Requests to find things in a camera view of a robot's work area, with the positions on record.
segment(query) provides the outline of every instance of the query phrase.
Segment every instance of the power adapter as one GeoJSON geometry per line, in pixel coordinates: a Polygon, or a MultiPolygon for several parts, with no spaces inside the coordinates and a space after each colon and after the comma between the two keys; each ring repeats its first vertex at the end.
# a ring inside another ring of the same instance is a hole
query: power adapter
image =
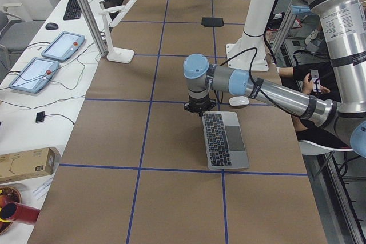
{"type": "Polygon", "coordinates": [[[37,113],[37,115],[35,116],[35,122],[36,123],[40,123],[43,122],[45,120],[45,116],[46,113],[44,111],[40,111],[39,113],[37,113]]]}

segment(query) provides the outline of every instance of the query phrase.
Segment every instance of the computer mouse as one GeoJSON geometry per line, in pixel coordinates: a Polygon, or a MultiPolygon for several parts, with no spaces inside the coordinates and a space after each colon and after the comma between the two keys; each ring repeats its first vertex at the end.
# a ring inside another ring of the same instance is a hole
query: computer mouse
{"type": "Polygon", "coordinates": [[[56,23],[50,22],[46,24],[46,30],[57,30],[58,25],[56,23]]]}
{"type": "Polygon", "coordinates": [[[239,96],[239,97],[232,97],[229,99],[229,103],[231,106],[245,106],[249,104],[248,97],[245,96],[239,96]]]}

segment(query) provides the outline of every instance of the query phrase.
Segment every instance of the laptop touchpad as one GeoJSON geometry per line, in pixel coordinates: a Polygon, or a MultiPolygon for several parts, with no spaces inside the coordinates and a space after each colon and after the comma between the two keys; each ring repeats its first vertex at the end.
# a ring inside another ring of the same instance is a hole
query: laptop touchpad
{"type": "Polygon", "coordinates": [[[225,126],[230,151],[245,151],[239,126],[225,126]]]}

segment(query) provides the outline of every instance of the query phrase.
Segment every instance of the cardboard box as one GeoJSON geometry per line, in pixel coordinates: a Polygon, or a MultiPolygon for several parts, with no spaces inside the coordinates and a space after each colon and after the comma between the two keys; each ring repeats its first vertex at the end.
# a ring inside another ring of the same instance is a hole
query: cardboard box
{"type": "Polygon", "coordinates": [[[56,154],[55,148],[43,148],[0,155],[0,183],[52,174],[56,154]]]}

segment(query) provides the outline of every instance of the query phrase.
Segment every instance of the silver laptop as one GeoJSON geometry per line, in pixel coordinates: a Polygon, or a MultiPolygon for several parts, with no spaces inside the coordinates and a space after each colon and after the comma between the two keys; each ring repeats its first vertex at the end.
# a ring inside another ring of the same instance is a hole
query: silver laptop
{"type": "Polygon", "coordinates": [[[208,169],[249,167],[238,116],[231,111],[207,111],[202,116],[208,169]]]}

